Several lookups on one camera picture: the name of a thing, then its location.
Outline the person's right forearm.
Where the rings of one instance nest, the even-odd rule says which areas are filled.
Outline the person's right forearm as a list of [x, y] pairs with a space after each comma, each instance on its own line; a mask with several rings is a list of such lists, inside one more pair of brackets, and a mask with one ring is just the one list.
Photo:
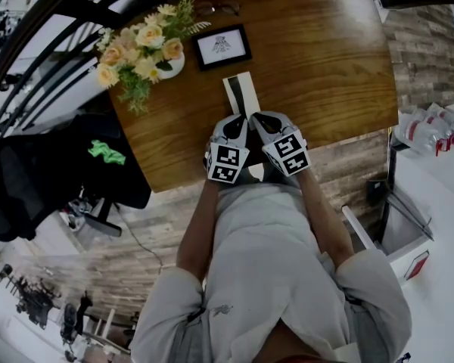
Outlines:
[[355, 253], [350, 233], [323, 193], [310, 169], [296, 174], [306, 214], [321, 253], [327, 253], [338, 269]]

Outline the white vase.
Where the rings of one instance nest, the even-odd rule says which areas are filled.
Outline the white vase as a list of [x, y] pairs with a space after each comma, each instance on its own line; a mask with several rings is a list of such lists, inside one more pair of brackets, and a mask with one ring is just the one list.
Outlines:
[[160, 79], [171, 79], [182, 71], [185, 65], [185, 54], [182, 52], [178, 59], [162, 60], [157, 63]]

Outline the person's white shirt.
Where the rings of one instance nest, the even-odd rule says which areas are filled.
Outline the person's white shirt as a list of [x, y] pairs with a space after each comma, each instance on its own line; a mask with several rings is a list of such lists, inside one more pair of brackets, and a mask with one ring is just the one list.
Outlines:
[[395, 363], [412, 317], [377, 249], [335, 266], [321, 253], [300, 190], [255, 184], [219, 195], [205, 282], [163, 271], [131, 344], [133, 363], [253, 363], [278, 323], [326, 360]]

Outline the green cloth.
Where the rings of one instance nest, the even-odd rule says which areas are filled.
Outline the green cloth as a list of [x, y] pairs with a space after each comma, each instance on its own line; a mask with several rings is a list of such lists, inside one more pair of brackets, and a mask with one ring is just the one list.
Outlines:
[[92, 147], [88, 149], [88, 153], [94, 158], [101, 157], [104, 163], [114, 163], [123, 166], [126, 162], [126, 157], [117, 150], [109, 147], [103, 141], [97, 139], [92, 140]]

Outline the pack of water bottles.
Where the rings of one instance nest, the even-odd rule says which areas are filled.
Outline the pack of water bottles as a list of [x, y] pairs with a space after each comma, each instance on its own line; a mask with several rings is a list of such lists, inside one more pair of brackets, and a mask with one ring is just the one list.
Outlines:
[[454, 149], [454, 105], [433, 102], [427, 109], [403, 109], [398, 120], [395, 139], [418, 154], [438, 157]]

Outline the gray open bin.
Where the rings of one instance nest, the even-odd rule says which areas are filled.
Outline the gray open bin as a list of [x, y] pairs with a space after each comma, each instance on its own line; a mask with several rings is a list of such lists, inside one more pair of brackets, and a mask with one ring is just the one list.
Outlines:
[[387, 218], [381, 248], [388, 255], [398, 257], [422, 244], [434, 242], [430, 228], [432, 216], [408, 194], [399, 189], [388, 191], [385, 200]]

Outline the person's left forearm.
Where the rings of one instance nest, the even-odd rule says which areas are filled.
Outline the person's left forearm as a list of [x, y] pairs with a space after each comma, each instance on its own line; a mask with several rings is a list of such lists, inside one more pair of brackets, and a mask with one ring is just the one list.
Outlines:
[[203, 282], [213, 252], [219, 185], [206, 180], [197, 206], [180, 242], [176, 267], [188, 271]]

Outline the white electrical box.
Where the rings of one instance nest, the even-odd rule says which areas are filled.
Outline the white electrical box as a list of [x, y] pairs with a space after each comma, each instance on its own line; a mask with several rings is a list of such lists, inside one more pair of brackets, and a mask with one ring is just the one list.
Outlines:
[[385, 20], [387, 19], [389, 11], [383, 7], [381, 0], [374, 0], [374, 3], [375, 3], [375, 7], [377, 8], [377, 12], [380, 17], [380, 20], [382, 23], [384, 23]]

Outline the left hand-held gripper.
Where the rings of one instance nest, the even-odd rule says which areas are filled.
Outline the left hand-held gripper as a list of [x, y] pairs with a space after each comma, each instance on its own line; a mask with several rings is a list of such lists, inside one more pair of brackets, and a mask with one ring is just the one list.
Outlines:
[[248, 121], [241, 114], [233, 114], [216, 124], [204, 155], [209, 180], [235, 183], [250, 153], [246, 148], [247, 130]]

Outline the grey rectangular case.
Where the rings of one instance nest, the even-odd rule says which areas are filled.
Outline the grey rectangular case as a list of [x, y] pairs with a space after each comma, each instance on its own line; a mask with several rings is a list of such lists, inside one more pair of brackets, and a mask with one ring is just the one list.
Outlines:
[[260, 112], [260, 104], [257, 98], [253, 80], [249, 72], [239, 73], [222, 80], [230, 108], [233, 114], [241, 114], [248, 121], [247, 148], [253, 153], [254, 163], [261, 161], [262, 142], [253, 123], [252, 116]]

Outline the black office chair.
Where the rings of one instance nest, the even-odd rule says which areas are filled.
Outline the black office chair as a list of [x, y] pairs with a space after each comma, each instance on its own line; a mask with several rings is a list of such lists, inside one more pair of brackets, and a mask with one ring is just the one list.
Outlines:
[[[92, 140], [107, 143], [126, 157], [123, 166], [88, 153]], [[86, 224], [111, 237], [110, 208], [147, 206], [151, 188], [119, 122], [111, 116], [82, 114], [63, 128], [36, 135], [12, 135], [0, 141], [0, 241], [32, 240], [36, 228], [55, 210], [80, 197], [102, 201]]]

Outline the white desk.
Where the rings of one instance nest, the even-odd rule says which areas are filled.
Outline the white desk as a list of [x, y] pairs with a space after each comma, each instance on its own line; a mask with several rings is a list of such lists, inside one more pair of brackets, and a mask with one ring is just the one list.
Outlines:
[[[398, 153], [395, 188], [432, 216], [434, 242], [388, 256], [348, 206], [343, 214], [365, 248], [382, 250], [402, 287], [412, 313], [412, 338], [403, 349], [411, 355], [409, 363], [454, 363], [454, 152], [440, 157]], [[426, 250], [430, 256], [422, 270], [406, 281], [412, 260]]]

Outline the yellow flower bouquet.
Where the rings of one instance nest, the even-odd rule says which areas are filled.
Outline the yellow flower bouquet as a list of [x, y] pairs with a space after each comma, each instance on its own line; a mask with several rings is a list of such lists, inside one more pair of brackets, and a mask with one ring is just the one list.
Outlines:
[[194, 0], [163, 4], [146, 15], [143, 21], [121, 29], [99, 29], [95, 47], [99, 52], [95, 68], [103, 88], [120, 85], [119, 96], [129, 111], [147, 111], [151, 87], [174, 70], [172, 62], [184, 54], [183, 42], [207, 28], [209, 22], [194, 18]]

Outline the black picture frame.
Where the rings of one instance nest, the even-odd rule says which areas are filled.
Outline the black picture frame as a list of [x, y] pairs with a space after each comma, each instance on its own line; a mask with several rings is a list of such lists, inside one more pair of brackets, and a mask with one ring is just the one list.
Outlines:
[[200, 71], [252, 59], [247, 34], [242, 24], [195, 35], [191, 42]]

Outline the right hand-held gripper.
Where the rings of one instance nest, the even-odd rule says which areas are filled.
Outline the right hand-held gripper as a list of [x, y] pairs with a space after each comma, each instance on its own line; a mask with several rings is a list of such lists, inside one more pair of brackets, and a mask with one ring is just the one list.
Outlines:
[[285, 114], [260, 111], [256, 112], [252, 119], [264, 143], [263, 153], [284, 176], [290, 177], [310, 166], [306, 140]]

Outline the thin-framed eyeglasses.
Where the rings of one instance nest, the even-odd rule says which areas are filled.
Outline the thin-framed eyeglasses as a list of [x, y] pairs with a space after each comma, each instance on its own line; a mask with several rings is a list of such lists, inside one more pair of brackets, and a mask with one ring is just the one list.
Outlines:
[[194, 12], [197, 16], [211, 16], [217, 12], [238, 16], [240, 14], [240, 9], [240, 4], [235, 1], [221, 3], [200, 2], [196, 5]]

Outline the small black box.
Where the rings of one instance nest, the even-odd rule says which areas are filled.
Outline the small black box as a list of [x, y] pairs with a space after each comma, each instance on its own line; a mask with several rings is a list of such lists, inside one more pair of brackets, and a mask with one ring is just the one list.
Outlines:
[[387, 182], [382, 180], [370, 180], [366, 182], [366, 200], [373, 206], [385, 198], [387, 194]]

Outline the red book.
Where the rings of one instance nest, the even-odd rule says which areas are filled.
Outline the red book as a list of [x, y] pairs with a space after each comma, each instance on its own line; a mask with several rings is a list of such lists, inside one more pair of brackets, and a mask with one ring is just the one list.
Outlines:
[[428, 250], [424, 251], [421, 253], [419, 256], [415, 257], [412, 260], [411, 265], [409, 266], [407, 272], [404, 274], [404, 279], [406, 281], [409, 281], [410, 279], [414, 278], [419, 274], [419, 272], [422, 270], [424, 264], [428, 260], [428, 257], [430, 256], [430, 253]]

